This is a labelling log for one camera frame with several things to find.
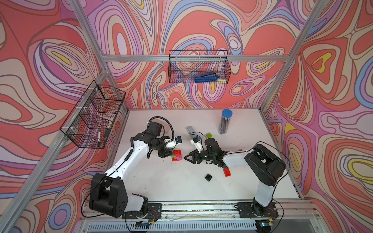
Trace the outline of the red curved lego brick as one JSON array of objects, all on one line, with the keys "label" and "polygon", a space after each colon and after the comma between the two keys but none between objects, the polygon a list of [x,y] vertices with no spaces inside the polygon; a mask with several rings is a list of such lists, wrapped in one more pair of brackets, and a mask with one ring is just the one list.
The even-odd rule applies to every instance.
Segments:
[{"label": "red curved lego brick", "polygon": [[182,156],[180,150],[173,150],[173,155],[176,156],[176,157],[181,157]]}]

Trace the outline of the black lego brick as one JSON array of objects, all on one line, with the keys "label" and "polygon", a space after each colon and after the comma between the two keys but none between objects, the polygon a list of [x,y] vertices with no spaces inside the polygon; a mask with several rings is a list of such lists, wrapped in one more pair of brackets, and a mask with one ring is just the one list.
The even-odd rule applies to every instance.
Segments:
[{"label": "black lego brick", "polygon": [[210,174],[207,174],[207,175],[205,176],[205,179],[209,182],[209,181],[211,181],[212,176],[211,176]]}]

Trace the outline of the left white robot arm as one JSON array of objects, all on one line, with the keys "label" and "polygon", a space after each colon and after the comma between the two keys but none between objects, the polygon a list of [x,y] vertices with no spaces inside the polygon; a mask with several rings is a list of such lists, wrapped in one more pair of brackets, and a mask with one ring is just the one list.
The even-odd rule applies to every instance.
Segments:
[{"label": "left white robot arm", "polygon": [[131,147],[103,174],[97,173],[91,181],[89,208],[102,215],[119,218],[127,213],[143,218],[148,214],[148,198],[130,193],[125,187],[130,175],[142,158],[157,150],[161,157],[173,155],[175,147],[182,143],[180,136],[174,139],[140,133],[130,139]]}]

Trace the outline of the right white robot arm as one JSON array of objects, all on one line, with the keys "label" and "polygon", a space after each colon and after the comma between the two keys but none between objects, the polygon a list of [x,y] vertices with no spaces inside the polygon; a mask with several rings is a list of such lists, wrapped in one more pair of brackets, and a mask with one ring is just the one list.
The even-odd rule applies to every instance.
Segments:
[{"label": "right white robot arm", "polygon": [[214,138],[208,138],[205,140],[204,149],[195,149],[184,159],[192,164],[209,161],[210,164],[223,169],[249,166],[259,179],[253,206],[264,209],[272,203],[277,183],[282,179],[287,168],[286,163],[268,149],[268,146],[268,143],[259,141],[249,150],[231,152],[222,150]]}]

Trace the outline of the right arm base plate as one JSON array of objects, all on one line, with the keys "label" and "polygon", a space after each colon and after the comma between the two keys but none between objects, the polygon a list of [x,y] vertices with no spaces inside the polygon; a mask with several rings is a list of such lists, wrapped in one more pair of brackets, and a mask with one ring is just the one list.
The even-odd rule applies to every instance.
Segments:
[{"label": "right arm base plate", "polygon": [[267,207],[252,202],[236,203],[234,207],[238,210],[240,218],[272,218],[279,217],[277,208],[273,202]]}]

